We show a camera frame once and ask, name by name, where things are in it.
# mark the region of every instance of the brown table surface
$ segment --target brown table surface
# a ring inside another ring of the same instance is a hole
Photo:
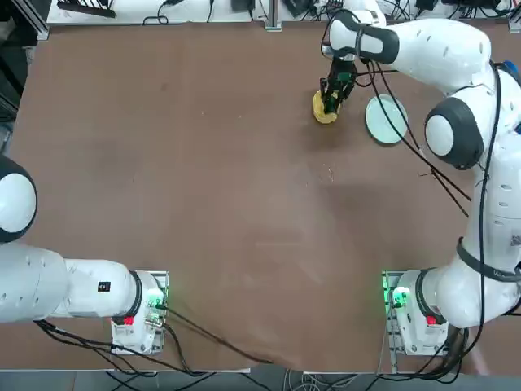
[[[371,140],[371,89],[356,89],[334,125],[315,122],[311,98],[329,70],[323,29],[53,29],[38,45],[11,149],[39,195],[24,241],[170,270],[171,306],[257,356],[375,371],[381,271],[449,262],[466,221],[405,146]],[[494,59],[521,62],[519,37],[504,24],[483,29]],[[441,94],[399,74],[388,80],[423,142]],[[471,173],[440,167],[471,188]],[[59,324],[108,338],[107,320]],[[176,329],[194,368],[252,365]],[[466,370],[521,373],[518,332],[516,319],[487,323]],[[0,338],[1,368],[108,368],[30,323],[3,324]],[[178,363],[172,341],[165,350]]]

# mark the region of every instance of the cable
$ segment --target cable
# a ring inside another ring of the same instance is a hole
[[[210,12],[208,13],[208,18],[206,18],[206,23],[210,23],[210,18],[212,17],[212,11],[213,11],[213,2],[214,2],[214,0],[210,0]]]
[[[114,388],[114,390],[118,389],[119,387],[126,387],[127,389],[132,389],[133,391],[141,391],[140,389],[136,389],[135,387],[129,385],[129,382],[131,380],[135,379],[136,377],[138,377],[139,375],[135,375],[135,377],[132,377],[132,378],[130,378],[127,381],[123,381],[123,380],[120,380],[117,377],[115,377],[111,372],[105,372],[105,373],[109,377],[111,377],[113,380],[117,381],[120,384],[118,387]]]
[[[167,18],[165,15],[160,15],[161,9],[168,4],[169,0],[164,0],[164,2],[161,3],[160,7],[157,9],[157,15],[156,16],[147,16],[145,19],[143,19],[142,26],[147,25],[148,20],[157,20],[157,23],[159,24],[168,24],[169,18]]]
[[[204,328],[202,328],[198,324],[192,322],[191,320],[189,320],[185,316],[179,314],[177,311],[170,309],[166,305],[158,305],[158,306],[156,306],[156,308],[159,308],[161,310],[167,310],[170,314],[173,314],[173,315],[177,316],[179,319],[181,319],[184,322],[190,324],[192,327],[195,327],[196,329],[198,329],[200,332],[202,332],[204,335],[206,335],[206,337],[209,337],[210,339],[218,342],[219,344],[224,345],[228,349],[233,350],[235,353],[238,353],[238,354],[240,354],[241,356],[243,356],[245,358],[248,358],[248,359],[250,359],[252,361],[255,361],[255,362],[258,362],[258,363],[261,363],[261,364],[273,364],[271,361],[264,360],[262,358],[257,358],[255,356],[252,356],[251,354],[245,352],[244,350],[241,350],[241,349],[237,348],[236,346],[232,345],[230,342],[228,342],[224,338],[220,338],[219,336],[216,336],[215,334],[212,334],[211,332],[205,330]]]
[[[488,183],[488,173],[490,172],[490,164],[492,162],[492,152],[494,148],[494,143],[496,141],[497,135],[497,125],[499,123],[499,115],[501,112],[501,79],[499,77],[499,71],[497,70],[494,63],[491,61],[490,66],[494,72],[494,79],[496,82],[496,113],[494,116],[494,125],[492,129],[492,135],[490,136],[490,143],[488,145],[488,154],[487,160],[485,161],[485,171],[483,173],[483,183],[481,184],[481,194],[479,197],[479,274],[480,274],[480,289],[481,289],[481,315],[479,317],[479,328],[478,332],[475,335],[474,340],[471,343],[471,346],[465,351],[463,357],[467,356],[470,351],[475,347],[478,343],[479,338],[481,337],[481,333],[483,332],[483,326],[485,322],[485,276],[484,276],[484,264],[485,264],[485,255],[484,255],[484,204],[485,204],[485,196],[487,193],[487,183]]]
[[[115,369],[117,369],[118,371],[120,372],[124,372],[128,375],[128,372],[125,371],[124,369],[122,369],[121,367],[119,367],[115,362],[113,362],[110,358],[107,358],[105,357],[104,355],[102,355],[100,352],[104,352],[106,354],[110,354],[112,356],[115,356],[117,357],[118,359],[120,359],[121,361],[123,361],[131,370],[132,372],[131,373],[136,373],[136,374],[139,374],[140,376],[145,376],[147,377],[147,373],[146,372],[140,372],[138,371],[136,368],[134,368],[125,358],[119,356],[118,354],[115,354],[113,353],[112,351],[110,350],[106,350],[104,348],[96,348],[96,347],[93,347],[93,346],[89,346],[88,344],[86,343],[76,343],[76,342],[71,342],[70,340],[64,340],[63,338],[59,338],[58,336],[55,336],[53,335],[46,327],[42,326],[40,324],[40,322],[45,322],[45,321],[36,321],[35,323],[43,330],[43,332],[45,332],[45,334],[47,334],[51,339],[53,340],[56,340],[60,343],[63,343],[65,345],[72,345],[72,346],[77,346],[77,347],[80,347],[82,349],[89,349],[89,350],[93,350],[96,354],[98,354],[101,358],[103,358],[105,361],[107,361],[108,363],[110,363]]]
[[[380,0],[380,1],[386,2],[388,4],[393,5],[394,7],[398,8],[398,10],[400,10],[400,14],[398,16],[403,15],[404,19],[410,19],[410,18],[407,18],[407,12],[405,12],[405,10],[398,5],[400,3],[400,0],[396,0],[395,2],[392,2],[391,0]]]
[[[105,373],[106,373],[109,377],[111,377],[111,378],[113,379],[113,377],[112,377],[111,375],[109,375],[108,372],[105,372]],[[134,380],[134,379],[137,379],[138,377],[139,377],[139,375],[134,375],[134,376],[132,376],[130,379],[128,379],[128,380],[126,380],[126,381],[124,382],[125,384],[119,384],[119,385],[117,385],[116,387],[114,387],[114,388],[112,389],[112,391],[117,391],[117,390],[120,389],[121,387],[126,387],[128,383],[130,383],[130,382],[131,382],[132,380]]]
[[[304,16],[302,16],[302,19],[300,21],[303,21],[304,19],[306,19],[306,16],[308,15],[308,13],[311,11],[311,7],[308,8],[308,10],[306,11],[306,13],[304,14]]]
[[[262,8],[262,13],[264,14],[266,19],[269,19],[268,14],[266,13],[266,9],[264,8],[264,4],[262,3],[262,0],[259,0],[260,8]]]
[[[133,375],[132,377],[130,377],[130,379],[128,380],[125,380],[124,383],[125,384],[119,384],[117,385],[115,388],[113,388],[111,391],[117,391],[118,389],[120,389],[121,387],[126,387],[128,383],[130,383],[131,381],[137,379],[138,377],[157,377],[158,375],[158,372],[154,372],[153,376],[143,376],[139,373],[136,373],[135,375]]]
[[[259,383],[257,380],[253,379],[251,376],[245,374],[245,373],[239,373],[242,377],[245,377],[246,379],[250,380],[253,384],[258,385],[259,387],[265,389],[266,391],[271,391],[271,388],[267,385],[264,385],[262,383]]]
[[[125,346],[122,346],[122,345],[116,345],[116,344],[113,344],[113,343],[109,343],[109,342],[101,342],[101,341],[98,341],[98,340],[90,340],[90,339],[87,339],[87,338],[83,338],[81,336],[77,336],[71,332],[66,332],[64,330],[61,330],[61,329],[58,329],[55,325],[51,324],[51,323],[48,323],[46,322],[46,324],[48,326],[42,326],[40,324],[41,321],[36,321],[35,323],[44,331],[46,332],[47,335],[49,335],[50,332],[53,332],[53,333],[56,333],[56,334],[59,334],[61,336],[66,336],[67,338],[72,338],[74,340],[78,340],[80,341],[82,344],[85,344],[85,345],[98,345],[98,346],[105,346],[105,347],[109,347],[110,349],[119,349],[119,350],[124,350],[124,351],[127,351],[127,352],[130,352],[132,354],[135,354],[141,358],[144,358],[146,359],[147,361],[150,361],[150,362],[153,362],[153,363],[156,363],[156,364],[160,364],[164,367],[167,367],[169,369],[174,369],[174,371],[179,371],[179,372],[182,372],[182,373],[187,373],[186,371],[182,370],[181,368],[178,368],[178,367],[175,367],[174,365],[171,365],[165,361],[161,361],[161,360],[158,360],[156,358],[153,358],[153,357],[150,357],[150,356],[147,356],[141,352],[138,352],[137,350],[133,350],[133,349],[129,349]],[[55,340],[59,340],[60,342],[63,342],[64,344],[66,345],[75,345],[75,346],[78,346],[79,344],[76,344],[74,342],[71,342],[71,341],[68,341],[68,340],[60,340],[58,339],[58,337],[56,336],[52,336],[53,339]],[[98,347],[95,347],[95,346],[89,346],[87,347],[87,349],[92,349],[92,350],[101,350],[100,348]],[[115,355],[117,356],[119,359],[121,360],[124,360],[120,355],[118,354],[115,354],[113,353],[112,351],[108,350],[106,351],[106,353],[108,354],[111,354],[111,355]]]
[[[459,7],[461,6],[461,2],[459,2],[457,5],[456,5],[456,9],[454,10],[454,12],[452,14],[449,15],[449,18],[448,19],[452,19],[454,15],[456,15],[456,12],[458,12],[459,10]]]
[[[188,367],[188,364],[186,364],[185,355],[182,352],[181,344],[179,343],[179,339],[177,338],[177,335],[175,331],[167,324],[163,323],[163,328],[169,332],[169,334],[172,336],[174,343],[176,344],[177,352],[179,354],[179,359],[181,360],[181,364],[183,369],[189,373],[192,376],[202,376],[204,375],[204,372],[193,372],[190,367]]]
[[[210,373],[208,376],[202,377],[202,378],[200,378],[200,379],[198,379],[198,380],[196,380],[196,381],[194,381],[194,382],[192,382],[192,383],[190,383],[188,385],[185,385],[185,386],[183,386],[183,387],[181,387],[179,389],[175,389],[174,391],[183,391],[185,389],[189,389],[191,387],[194,387],[195,385],[201,383],[202,381],[205,381],[205,380],[209,379],[210,377],[212,377],[212,376],[214,376],[216,374],[217,374],[216,372]]]
[[[369,67],[370,64],[367,64],[366,67],[367,67],[367,71],[368,72],[371,72],[371,69]],[[382,79],[387,82],[387,80],[385,79],[385,76],[383,73],[381,73],[382,75]],[[410,143],[405,139],[404,136],[401,135],[401,133],[398,131],[398,129],[394,126],[394,124],[392,123],[391,121],[391,118],[389,118],[389,115],[387,114],[386,110],[385,110],[385,107],[383,106],[383,103],[382,103],[382,100],[381,98],[379,97],[379,92],[376,88],[376,85],[374,83],[371,83],[371,86],[373,87],[373,91],[376,95],[376,99],[378,100],[379,102],[379,105],[380,107],[382,108],[382,111],[383,111],[383,114],[384,116],[386,117],[387,119],[387,122],[389,123],[389,125],[392,127],[392,129],[395,131],[395,133],[400,136],[400,140],[407,146],[408,149],[411,150],[411,152],[413,154],[415,154],[421,161],[423,161],[423,163],[425,163],[426,165],[428,165],[431,170],[433,170],[436,174],[440,175],[448,184],[450,184],[454,189],[456,189],[462,196],[464,196],[467,200],[471,200],[471,198],[461,189],[459,188],[453,181],[450,180],[450,178],[448,178],[445,174],[443,174],[441,171],[439,171],[429,160],[427,160],[427,158],[423,155],[423,153],[420,151],[418,151],[417,149],[415,149],[412,145],[410,145]],[[389,95],[391,96],[391,98],[393,98],[393,101],[396,102],[396,97],[394,97],[394,94],[392,93],[392,91],[390,91],[390,89],[387,89],[387,92],[389,93]],[[398,108],[398,111],[403,115],[403,112],[401,112],[401,109],[400,109],[400,106],[398,104],[396,104],[396,107]],[[411,138],[413,138],[413,141],[414,141],[414,135],[413,135],[413,132],[411,131],[410,129],[410,125],[409,125],[409,122],[408,121],[405,121],[405,125],[407,126],[407,130],[409,131],[409,134],[411,135]]]

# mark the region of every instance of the black strap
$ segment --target black strap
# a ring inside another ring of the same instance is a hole
[[[432,269],[434,268],[420,270],[420,274],[416,279],[416,284],[414,285],[416,301],[418,302],[418,307],[420,311],[422,311],[423,316],[431,316],[434,319],[436,319],[436,323],[444,324],[445,322],[447,322],[447,320],[443,317],[443,315],[437,314],[436,312],[431,310],[431,307],[429,307],[429,305],[425,301],[425,296],[423,295],[423,279],[425,279],[425,275],[427,274],[427,272],[429,272]]]
[[[456,247],[459,257],[465,262],[473,271],[481,272],[481,262],[472,257],[463,247],[463,238],[459,238],[458,246]],[[483,264],[483,275],[489,279],[499,281],[500,283],[517,283],[521,281],[521,270],[515,269],[515,272],[503,271],[496,269],[486,263]]]

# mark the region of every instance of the black cable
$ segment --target black cable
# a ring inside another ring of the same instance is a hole
[[[50,325],[51,331],[53,333],[59,334],[61,336],[66,336],[67,338],[72,338],[72,339],[80,341],[81,343],[85,343],[85,344],[88,344],[88,345],[99,345],[99,346],[108,347],[110,349],[124,350],[126,352],[130,352],[132,354],[135,354],[135,355],[137,355],[137,356],[139,356],[141,358],[144,358],[147,361],[150,361],[150,362],[153,362],[153,363],[156,363],[156,364],[160,364],[160,365],[162,365],[164,367],[167,367],[169,369],[174,369],[174,371],[179,371],[179,372],[182,372],[182,373],[186,373],[186,371],[182,370],[181,368],[175,367],[175,366],[173,366],[173,365],[171,365],[171,364],[169,364],[169,363],[167,363],[165,361],[161,361],[161,360],[158,360],[156,358],[147,356],[147,355],[145,355],[145,354],[143,354],[141,352],[138,352],[137,350],[133,350],[133,349],[127,348],[127,347],[122,346],[122,345],[116,345],[116,344],[113,344],[113,343],[110,343],[110,342],[101,342],[99,340],[90,340],[90,339],[87,339],[87,338],[83,338],[83,337],[77,336],[77,335],[75,335],[75,334],[73,334],[71,332],[66,332],[64,330],[58,329],[55,325],[53,325],[51,323],[47,323],[47,324]],[[71,342],[71,341],[65,341],[64,343],[67,343],[67,342],[68,342],[68,345],[75,345],[74,342]],[[119,359],[124,360],[120,355],[114,354],[113,352],[107,351],[106,353],[109,353],[109,354],[112,354],[112,355],[116,355]]]
[[[380,69],[378,71],[374,70],[374,71],[371,71],[371,72],[357,72],[357,77],[359,76],[365,76],[365,75],[370,75],[370,74],[373,74],[373,73],[376,73],[376,74],[382,74],[382,73],[397,73],[398,71],[396,71],[395,69]]]
[[[179,359],[181,360],[181,364],[183,369],[191,374],[192,376],[202,376],[205,372],[193,372],[190,367],[188,367],[188,364],[186,363],[185,355],[182,352],[181,349],[181,343],[179,342],[179,339],[177,338],[176,332],[173,330],[173,328],[170,327],[167,323],[163,323],[164,329],[169,332],[170,336],[173,338],[173,342],[176,345],[177,353],[179,354]]]
[[[452,14],[450,14],[449,19],[452,19],[453,16],[456,15],[456,12],[458,12],[460,6],[461,6],[461,3],[459,2],[459,3],[456,5],[456,9],[454,10],[454,12],[453,12]]]
[[[264,4],[262,3],[262,0],[259,0],[260,8],[262,8],[262,13],[264,14],[264,17],[266,19],[269,19],[268,14],[266,13],[266,9],[264,8]]]
[[[497,18],[497,15],[494,16],[494,15],[487,14],[482,7],[480,7],[479,10],[481,11],[481,13],[483,15],[485,15],[485,18]]]
[[[157,15],[156,16],[147,16],[145,19],[143,19],[142,25],[147,25],[148,20],[157,20],[157,23],[159,24],[168,24],[169,18],[167,18],[165,15],[160,15],[161,9],[167,5],[169,0],[164,0],[164,2],[161,3],[160,7],[157,9]]]
[[[242,377],[245,377],[246,379],[250,380],[253,384],[258,385],[259,387],[265,389],[266,391],[271,391],[271,388],[267,385],[264,385],[262,383],[259,383],[257,380],[253,379],[251,376],[245,374],[245,373],[239,373]]]
[[[258,362],[258,363],[261,363],[261,364],[273,364],[271,361],[268,361],[268,360],[264,360],[262,358],[257,358],[255,356],[252,356],[251,354],[245,352],[244,350],[241,350],[239,348],[237,348],[236,346],[232,345],[230,342],[228,342],[227,340],[225,340],[224,338],[220,338],[219,336],[216,336],[215,334],[212,334],[211,332],[209,332],[208,330],[205,330],[204,328],[202,328],[201,326],[199,326],[198,324],[192,322],[191,320],[189,320],[187,317],[179,314],[177,311],[175,310],[172,310],[170,309],[169,307],[167,307],[166,305],[158,305],[156,308],[159,308],[161,310],[167,310],[170,314],[173,314],[175,316],[177,316],[179,319],[183,320],[184,322],[190,324],[192,327],[195,327],[197,330],[199,330],[200,332],[202,332],[203,334],[205,334],[207,337],[209,337],[210,339],[218,342],[219,344],[221,345],[224,345],[225,347],[227,347],[228,349],[231,349],[233,350],[235,353],[238,353],[240,354],[241,356],[245,357],[245,358],[248,358],[252,361],[255,361],[255,362]]]
[[[208,13],[208,18],[206,19],[206,23],[210,23],[210,18],[212,17],[212,11],[213,11],[213,2],[214,2],[214,0],[210,0],[210,12]],[[250,11],[250,16],[253,20],[252,11]]]
[[[395,6],[396,8],[398,8],[398,10],[400,10],[400,14],[399,14],[398,16],[403,15],[403,16],[404,16],[404,19],[408,19],[408,18],[407,18],[407,12],[405,12],[405,10],[404,10],[402,7],[400,7],[400,6],[398,5],[398,3],[400,2],[400,0],[396,0],[395,2],[392,2],[391,0],[382,0],[382,1],[383,1],[383,2],[387,2],[387,3],[389,3],[389,4],[393,5],[393,6]]]
[[[456,375],[454,376],[454,378],[452,378],[451,380],[449,381],[443,381],[443,380],[440,380],[440,379],[436,379],[436,381],[438,383],[441,383],[441,384],[452,384],[454,383],[458,377],[459,377],[459,374],[462,370],[462,364],[463,364],[463,351],[465,350],[465,345],[467,343],[469,339],[469,330],[468,328],[465,329],[465,331],[463,332],[463,341],[462,341],[462,345],[461,345],[461,354],[459,355],[459,362],[458,362],[458,369],[456,370]]]
[[[308,15],[308,13],[309,13],[310,11],[311,11],[311,7],[308,8],[308,10],[307,10],[306,13],[304,14],[304,16],[302,16],[302,19],[301,19],[300,21],[306,19],[306,16]]]
[[[182,386],[179,389],[175,389],[174,391],[183,391],[185,389],[189,389],[191,387],[194,387],[195,385],[201,383],[202,381],[205,381],[205,380],[209,379],[210,377],[212,377],[212,376],[214,376],[216,374],[217,374],[216,372],[210,373],[210,374],[208,374],[208,376],[202,377],[202,378],[200,378],[200,379],[198,379],[198,380],[196,380],[196,381],[194,381],[194,382],[192,382],[192,383],[190,383],[188,385],[184,385],[184,386]]]
[[[346,376],[343,376],[343,377],[340,377],[340,378],[336,379],[333,383],[329,383],[326,380],[323,380],[322,378],[320,379],[320,381],[322,383],[327,384],[327,388],[325,389],[325,391],[331,391],[331,390],[335,389],[337,384],[342,384],[344,381],[352,379],[352,378],[354,378],[356,376],[357,375],[346,375]]]
[[[134,378],[131,378],[127,381],[123,381],[115,377],[111,372],[105,372],[109,377],[111,377],[113,380],[117,381],[120,385],[118,387],[126,387],[127,389],[132,389],[133,391],[141,391],[140,389],[136,389],[135,387],[131,386],[129,382],[133,380]]]
[[[121,387],[126,387],[126,385],[127,385],[128,383],[130,383],[131,381],[137,379],[138,377],[157,377],[157,375],[158,375],[158,372],[155,372],[155,373],[153,374],[153,376],[143,376],[143,375],[140,375],[139,373],[136,373],[135,375],[133,375],[132,377],[130,377],[130,379],[125,380],[125,381],[124,381],[125,384],[119,384],[119,385],[117,385],[116,387],[114,387],[111,391],[117,391],[117,390],[120,389]]]
[[[490,66],[494,72],[494,79],[496,82],[496,113],[494,116],[494,125],[492,129],[492,135],[490,136],[490,143],[488,147],[487,160],[485,161],[485,171],[483,173],[483,183],[481,185],[481,194],[479,197],[479,274],[480,274],[480,289],[481,289],[481,315],[479,317],[479,328],[475,335],[471,346],[465,351],[463,357],[470,353],[470,351],[478,343],[481,333],[483,332],[483,326],[485,322],[485,275],[484,275],[484,204],[485,196],[487,193],[488,173],[490,172],[490,164],[492,162],[492,152],[494,143],[497,135],[497,124],[499,123],[499,115],[501,112],[501,79],[499,77],[499,71],[497,70],[494,63],[491,61]]]
[[[371,69],[370,69],[370,66],[369,65],[372,65],[373,67],[373,70],[374,70],[374,64],[372,62],[369,62],[366,67],[367,67],[367,70],[369,72],[371,72]],[[377,67],[378,67],[378,70],[380,72],[382,72],[382,68],[380,67],[380,64],[377,64]],[[441,171],[439,171],[430,161],[428,161],[424,156],[423,154],[420,152],[421,149],[420,149],[420,146],[419,146],[419,143],[418,141],[416,140],[416,138],[414,137],[414,133],[413,131],[411,130],[410,128],[410,125],[409,125],[409,122],[407,121],[407,118],[405,118],[405,114],[402,112],[402,110],[400,109],[400,105],[398,104],[397,100],[396,100],[396,97],[394,96],[394,94],[392,93],[391,91],[391,88],[389,86],[389,84],[387,83],[387,79],[385,78],[384,74],[383,73],[380,73],[382,75],[382,81],[383,81],[383,84],[385,85],[385,88],[387,90],[387,92],[389,93],[389,95],[391,96],[392,98],[392,101],[394,102],[394,104],[396,105],[396,107],[398,108],[398,112],[400,113],[401,117],[402,117],[402,120],[404,121],[405,125],[407,126],[407,130],[409,131],[409,135],[411,137],[411,139],[413,140],[413,143],[414,143],[414,146],[416,147],[416,149],[414,149],[414,147],[412,145],[410,145],[409,142],[407,142],[407,140],[405,139],[405,137],[403,137],[401,135],[400,132],[398,132],[398,130],[396,129],[396,127],[394,126],[394,124],[392,124],[391,122],[391,119],[389,118],[389,116],[387,115],[387,113],[385,112],[384,110],[384,107],[383,107],[383,104],[381,102],[381,99],[379,98],[379,94],[378,94],[378,91],[376,90],[376,85],[374,83],[374,81],[371,82],[371,85],[373,86],[373,90],[374,92],[376,93],[376,98],[377,100],[379,101],[380,103],[380,107],[382,108],[382,111],[383,113],[385,114],[386,118],[387,118],[387,121],[389,122],[389,124],[391,125],[392,129],[395,131],[395,133],[400,136],[400,139],[405,143],[405,145],[418,157],[420,157],[421,160],[423,160],[423,162],[427,163],[427,165],[429,165],[429,167],[431,168],[431,174],[432,176],[441,184],[441,186],[449,193],[451,199],[457,204],[457,206],[462,209],[462,206],[459,204],[459,202],[456,200],[456,197],[452,194],[452,192],[450,192],[450,190],[447,188],[447,186],[441,181],[441,178],[443,178],[445,181],[447,181],[452,187],[454,187],[460,194],[462,194],[465,198],[467,198],[468,200],[470,200],[471,198],[465,194],[465,192],[463,192],[462,189],[460,189],[455,183],[453,183],[445,174],[443,174]]]
[[[132,376],[130,379],[125,380],[125,385],[123,385],[123,384],[119,384],[119,385],[117,385],[116,387],[114,387],[111,391],[117,391],[117,390],[120,389],[121,387],[126,387],[128,383],[130,383],[130,382],[131,382],[132,380],[134,380],[134,379],[137,379],[138,377],[139,377],[139,375],[134,375],[134,376]]]
[[[465,210],[465,208],[463,208],[463,206],[460,204],[460,202],[458,201],[456,196],[450,191],[450,189],[447,187],[447,185],[445,185],[445,182],[443,182],[441,180],[441,178],[436,177],[436,173],[432,170],[431,170],[431,174],[438,180],[438,183],[444,188],[444,190],[447,192],[447,194],[449,195],[451,200],[456,204],[456,206],[459,208],[459,210],[462,211],[463,215],[465,215],[465,217],[468,218],[469,213]]]
[[[368,72],[371,72],[371,69],[369,67],[369,64],[366,65],[367,67],[367,71]],[[382,79],[384,81],[387,81],[385,79],[385,76],[383,73],[381,73],[382,75]],[[382,103],[382,100],[381,98],[379,97],[379,92],[376,88],[376,85],[374,83],[371,83],[371,86],[373,87],[373,91],[374,93],[376,94],[376,99],[378,100],[379,104],[380,104],[380,107],[382,108],[382,111],[383,111],[383,114],[385,115],[385,117],[387,118],[387,122],[389,123],[389,125],[391,125],[392,129],[395,131],[395,133],[400,137],[400,140],[407,146],[408,149],[411,150],[411,152],[413,154],[415,154],[421,161],[423,161],[423,163],[425,163],[426,165],[428,165],[436,174],[440,175],[448,184],[450,184],[450,186],[452,186],[454,189],[456,189],[462,196],[464,196],[467,200],[471,200],[471,198],[461,189],[459,188],[453,181],[450,180],[450,178],[448,178],[445,174],[443,174],[441,171],[439,171],[429,160],[427,160],[426,157],[423,156],[422,153],[420,153],[417,149],[415,149],[406,139],[404,136],[401,135],[401,133],[398,131],[398,129],[394,126],[394,124],[392,123],[391,121],[391,118],[389,118],[389,115],[387,114],[387,112],[385,111],[385,107],[383,106],[383,103]],[[389,93],[389,95],[391,96],[391,98],[394,97],[394,94],[392,93],[392,91],[390,91],[389,89],[387,89],[387,92]],[[406,126],[407,126],[407,130],[409,131],[409,134],[411,136],[414,136],[413,135],[413,132],[411,131],[410,129],[410,125],[409,125],[409,122],[406,121],[405,122]]]
[[[139,374],[140,376],[144,376],[144,377],[147,377],[147,373],[146,372],[140,372],[139,370],[137,370],[136,368],[134,368],[132,366],[132,364],[130,364],[130,362],[128,362],[125,358],[121,357],[120,355],[118,354],[115,354],[113,353],[112,351],[110,350],[107,350],[107,349],[104,349],[104,348],[96,348],[94,346],[90,346],[86,343],[76,343],[76,342],[72,342],[70,340],[64,340],[63,338],[60,338],[58,336],[55,336],[51,333],[50,330],[48,330],[46,327],[42,326],[39,322],[44,322],[44,321],[36,321],[35,323],[43,330],[43,332],[45,332],[45,334],[48,335],[48,337],[50,337],[51,339],[53,340],[56,340],[62,344],[65,344],[65,345],[71,345],[71,346],[77,346],[79,348],[82,348],[82,349],[88,349],[88,350],[92,350],[94,351],[97,355],[99,355],[101,358],[103,358],[106,362],[110,363],[115,369],[117,369],[118,371],[120,372],[124,372],[128,375],[128,372],[125,371],[124,369],[122,369],[120,366],[118,366],[115,362],[113,362],[110,358],[107,358],[105,357],[104,355],[102,355],[100,352],[104,352],[106,354],[110,354],[111,356],[115,356],[116,358],[120,359],[121,361],[123,361],[131,370],[132,372],[131,373],[136,373],[136,374]]]

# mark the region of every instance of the white robot link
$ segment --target white robot link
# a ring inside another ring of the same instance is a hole
[[[0,323],[49,317],[112,318],[112,343],[161,351],[168,273],[129,271],[113,261],[63,259],[12,243],[33,224],[37,192],[29,174],[0,155]],[[128,350],[113,349],[118,354]]]
[[[355,56],[386,64],[444,93],[445,99],[427,115],[427,145],[443,162],[475,173],[466,234],[454,240],[453,260],[439,268],[406,271],[392,294],[405,352],[433,355],[446,341],[448,324],[480,324],[480,271],[485,322],[519,305],[521,79],[512,63],[491,63],[490,40],[468,24],[425,19],[386,26],[375,0],[345,4],[349,10],[335,16],[329,43],[322,47],[333,60],[329,77],[321,79],[313,98],[315,117],[322,123],[336,119],[339,104],[353,88]],[[488,185],[480,209],[489,148]]]

